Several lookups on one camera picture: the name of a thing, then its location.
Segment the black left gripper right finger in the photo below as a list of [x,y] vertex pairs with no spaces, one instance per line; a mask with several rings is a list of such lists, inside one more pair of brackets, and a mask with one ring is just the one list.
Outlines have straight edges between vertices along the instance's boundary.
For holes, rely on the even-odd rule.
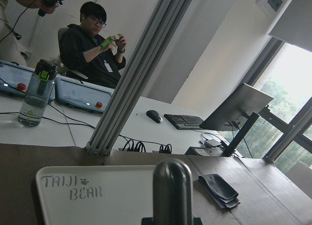
[[193,217],[193,225],[203,225],[202,219],[199,217]]

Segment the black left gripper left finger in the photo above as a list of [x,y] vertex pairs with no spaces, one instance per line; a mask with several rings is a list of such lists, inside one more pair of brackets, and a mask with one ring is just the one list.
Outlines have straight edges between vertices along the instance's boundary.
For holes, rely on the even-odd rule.
[[141,219],[141,225],[153,225],[152,217],[144,217]]

